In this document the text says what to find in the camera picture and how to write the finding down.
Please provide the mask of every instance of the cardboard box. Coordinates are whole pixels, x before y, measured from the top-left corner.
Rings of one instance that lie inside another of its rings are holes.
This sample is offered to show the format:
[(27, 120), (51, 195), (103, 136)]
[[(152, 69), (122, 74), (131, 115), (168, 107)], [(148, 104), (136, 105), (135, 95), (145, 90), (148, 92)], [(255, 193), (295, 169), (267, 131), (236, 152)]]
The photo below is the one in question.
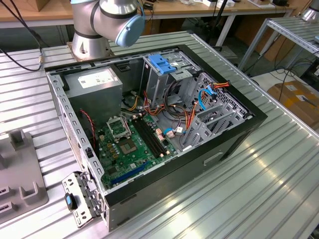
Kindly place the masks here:
[[(29, 11), (40, 11), (50, 0), (14, 0), (18, 9)], [(3, 0), (9, 7), (12, 6), (9, 0)]]
[(252, 2), (258, 4), (258, 5), (268, 5), (270, 4), (269, 0), (251, 0)]
[[(276, 100), (279, 99), (281, 86), (281, 83), (276, 84), (268, 90), (268, 93)], [(319, 128), (319, 98), (299, 81), (285, 82), (280, 103), (312, 129)]]

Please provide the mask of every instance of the green motherboard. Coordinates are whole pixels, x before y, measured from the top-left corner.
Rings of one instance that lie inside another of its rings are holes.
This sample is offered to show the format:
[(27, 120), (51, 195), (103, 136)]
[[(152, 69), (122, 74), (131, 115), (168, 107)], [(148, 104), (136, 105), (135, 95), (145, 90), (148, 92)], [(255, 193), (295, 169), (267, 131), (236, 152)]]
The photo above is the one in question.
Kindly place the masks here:
[[(146, 127), (149, 127), (150, 130), (148, 132), (157, 137), (155, 130), (158, 127), (151, 116), (146, 115), (141, 120)], [(174, 147), (167, 140), (160, 142), (157, 139), (155, 144), (160, 144), (165, 149), (165, 153), (160, 156), (155, 155), (153, 144), (145, 143), (143, 140), (143, 138), (148, 139), (149, 135), (143, 133), (143, 136), (141, 136), (139, 132), (143, 131), (143, 129), (141, 127), (136, 129), (137, 125), (134, 124), (132, 119), (126, 120), (126, 122), (132, 135), (130, 138), (123, 137), (118, 142), (115, 142), (112, 133), (114, 134), (115, 131), (116, 133), (122, 132), (122, 126), (118, 125), (119, 123), (112, 125), (113, 132), (108, 126), (98, 131), (99, 158), (105, 171), (101, 181), (106, 188), (115, 187), (128, 178), (173, 158), (177, 154)]]

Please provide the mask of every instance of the motherboard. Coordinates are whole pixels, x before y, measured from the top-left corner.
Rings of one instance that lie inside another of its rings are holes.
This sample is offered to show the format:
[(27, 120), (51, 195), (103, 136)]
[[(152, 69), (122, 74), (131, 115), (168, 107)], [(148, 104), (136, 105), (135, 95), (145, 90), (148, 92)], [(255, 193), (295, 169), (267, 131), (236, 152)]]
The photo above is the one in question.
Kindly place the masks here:
[[(127, 131), (130, 136), (116, 137)], [(122, 116), (97, 132), (100, 162), (105, 171), (101, 181), (106, 188), (115, 187), (177, 154), (167, 139), (160, 140), (159, 132), (149, 115), (136, 119)]]

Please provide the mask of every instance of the wooden tabletop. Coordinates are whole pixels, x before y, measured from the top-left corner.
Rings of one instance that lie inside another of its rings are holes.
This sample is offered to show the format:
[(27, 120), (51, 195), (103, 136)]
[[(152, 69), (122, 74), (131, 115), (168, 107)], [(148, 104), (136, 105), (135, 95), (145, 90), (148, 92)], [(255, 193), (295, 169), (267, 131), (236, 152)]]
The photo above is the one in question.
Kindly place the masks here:
[[(283, 8), (277, 6), (277, 10), (285, 10), (292, 8)], [(174, 2), (157, 1), (154, 3), (154, 15), (169, 15), (169, 14), (200, 14), (200, 13), (213, 13), (214, 7), (207, 7), (202, 3), (196, 3), (195, 5), (187, 6), (182, 4), (179, 0)], [(274, 8), (261, 9), (247, 0), (242, 0), (235, 4), (234, 7), (225, 8), (224, 12), (258, 12), (258, 11), (274, 11)], [(72, 19), (72, 8), (69, 0), (50, 0), (50, 2), (40, 11), (20, 11), (24, 20), (58, 20), (58, 19)], [(149, 10), (145, 10), (146, 15), (150, 15)], [(16, 19), (0, 4), (0, 22), (4, 21), (16, 21)]]

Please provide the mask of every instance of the metal shelf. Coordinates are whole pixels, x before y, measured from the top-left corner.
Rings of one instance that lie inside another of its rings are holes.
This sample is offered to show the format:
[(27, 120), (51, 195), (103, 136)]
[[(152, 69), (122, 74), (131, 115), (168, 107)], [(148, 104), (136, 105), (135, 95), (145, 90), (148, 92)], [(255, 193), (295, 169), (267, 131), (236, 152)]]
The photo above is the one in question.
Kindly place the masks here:
[[(68, 211), (61, 180), (79, 170), (57, 118), (45, 73), (0, 55), (0, 137), (32, 134), (49, 202), (0, 225), (5, 238), (307, 238), (319, 223), (319, 136), (194, 34), (141, 37), (115, 54), (186, 44), (268, 118), (222, 163), (112, 233), (101, 219), (82, 229)], [(67, 47), (44, 50), (46, 66), (74, 62)], [(38, 50), (13, 53), (36, 65)]]
[[(238, 69), (243, 70), (249, 57), (264, 35), (267, 27), (272, 28), (277, 32), (277, 34), (279, 33), (285, 36), (308, 52), (319, 56), (319, 43), (314, 40), (315, 36), (319, 35), (319, 23), (305, 22), (299, 17), (269, 18), (264, 21), (263, 25), (259, 29), (245, 56), (241, 60)], [(277, 34), (273, 34), (270, 38), (270, 41), (266, 44), (268, 47)]]

